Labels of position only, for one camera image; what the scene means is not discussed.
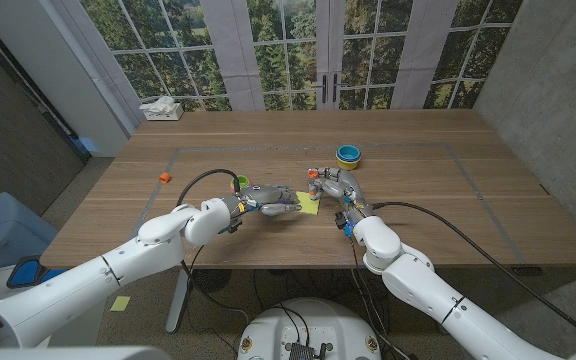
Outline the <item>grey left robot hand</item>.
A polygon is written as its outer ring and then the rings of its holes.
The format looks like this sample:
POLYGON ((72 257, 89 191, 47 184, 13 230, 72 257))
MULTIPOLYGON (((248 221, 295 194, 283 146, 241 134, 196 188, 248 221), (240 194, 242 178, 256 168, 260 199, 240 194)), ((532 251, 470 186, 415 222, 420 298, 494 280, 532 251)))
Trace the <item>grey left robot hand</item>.
POLYGON ((252 185, 239 192, 239 198, 249 211, 266 216, 278 216, 302 209, 297 194, 281 185, 252 185))

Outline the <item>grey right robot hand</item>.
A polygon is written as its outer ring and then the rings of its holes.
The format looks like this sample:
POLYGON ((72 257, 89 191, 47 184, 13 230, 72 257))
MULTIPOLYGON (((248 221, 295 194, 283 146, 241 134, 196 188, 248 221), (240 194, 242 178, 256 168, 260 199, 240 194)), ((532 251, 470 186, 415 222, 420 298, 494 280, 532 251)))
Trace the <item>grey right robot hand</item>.
POLYGON ((308 169, 308 193, 311 200, 323 194, 337 199, 350 217, 365 218, 373 215, 372 207, 366 202, 359 182, 344 169, 316 167, 308 169))

